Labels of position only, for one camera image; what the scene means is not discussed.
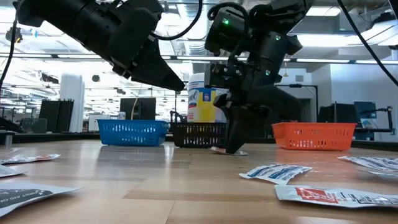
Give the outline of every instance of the wood grain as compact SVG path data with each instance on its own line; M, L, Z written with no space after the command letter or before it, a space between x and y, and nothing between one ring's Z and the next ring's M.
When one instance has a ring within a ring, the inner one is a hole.
M313 169L289 184L340 187L398 195L398 180L380 179L340 156L398 157L396 152L286 151L247 144L247 157L215 155L206 149L110 147L99 141L14 145L0 158L61 154L50 162L11 165L29 171L2 182L84 187L13 211L0 223L396 223L398 210L343 209L280 202L274 185L239 173L267 164Z

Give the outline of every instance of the orange basket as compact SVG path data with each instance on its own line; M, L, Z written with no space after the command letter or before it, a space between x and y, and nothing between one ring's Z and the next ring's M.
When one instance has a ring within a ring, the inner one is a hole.
M347 151L355 123L273 124L276 144L284 149Z

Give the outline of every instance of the ceiling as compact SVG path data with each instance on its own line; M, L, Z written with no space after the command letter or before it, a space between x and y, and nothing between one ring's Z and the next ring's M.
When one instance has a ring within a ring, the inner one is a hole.
M10 29L14 18L15 10L11 7L11 0L0 1L0 53L9 51L9 41L5 38L5 33ZM175 35L186 26L195 17L197 11L197 0L168 0L160 1L166 8L163 13L162 20L158 23L157 32L160 35ZM204 43L208 29L211 23L206 19L206 12L209 8L219 3L217 0L204 0L205 5L203 14L195 25L195 27L184 37L173 41L160 41L160 51L162 55L189 55L189 56L211 56L204 49ZM250 9L256 4L266 4L269 1L235 1ZM371 22L380 13L389 10L387 1L382 0L356 0L345 1L346 7L350 10L351 16L357 23L358 28L366 37L373 49L380 58L388 57L391 54L389 48L382 45L383 42L389 40L394 43L395 32L390 29L394 25L374 27L368 30ZM294 57L298 58L338 58L338 59L370 59L370 55L365 51L364 47L359 44L358 39L354 36L352 28L349 26L346 18L340 13L336 7L335 0L317 0L315 7L312 9L312 16L307 16L291 34L297 34L300 41L305 46L301 51L296 53ZM42 27L34 28L18 25L22 28L21 32L24 40L16 44L15 53L19 54L87 54L92 52L85 49L81 44L65 35L62 31L52 26L48 22L44 22ZM386 33L389 29L391 33L380 36L380 33ZM5 58L0 57L0 65ZM179 77L188 81L189 76L193 73L204 72L205 65L203 63L192 63L189 61L169 62L169 65ZM289 68L306 68L311 72L319 65L311 63L291 63ZM23 100L33 99L40 101L42 98L57 98L59 96L59 87L52 85L46 88L48 83L43 82L41 75L47 74L51 77L58 78L64 72L76 72L84 76L86 80L86 113L109 113L118 111L118 99L122 97L133 97L139 95L158 97L158 114L168 117L169 110L175 107L175 93L168 90L148 90L151 86L141 85L140 83L130 82L114 74L111 66L107 62L99 60L76 59L65 60L40 60L15 58L11 65L9 74L7 75L5 85L30 86L29 88L6 88L7 97L2 97L2 105L21 104L20 99L4 100L6 98L14 99L17 96L23 96ZM93 82L92 76L99 75L100 82ZM114 88L123 89L126 94L118 94ZM177 110L185 112L187 106L185 102L181 102L187 98L187 92L184 91L177 100Z

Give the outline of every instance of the green light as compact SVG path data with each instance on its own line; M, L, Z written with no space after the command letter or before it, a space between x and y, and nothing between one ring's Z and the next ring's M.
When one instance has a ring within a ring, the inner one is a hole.
M228 25L229 24L229 20L223 19L223 24Z

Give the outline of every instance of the red and white packet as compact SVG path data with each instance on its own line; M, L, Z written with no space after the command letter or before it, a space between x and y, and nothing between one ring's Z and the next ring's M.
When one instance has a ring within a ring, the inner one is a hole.
M36 156L36 157L13 157L10 159L4 159L0 161L0 164L17 164L17 163L27 163L27 162L36 162L36 161L49 161L60 157L59 154L50 154L44 156Z
M345 208L394 207L398 195L383 195L349 189L324 189L299 185L276 185L279 200L315 203Z

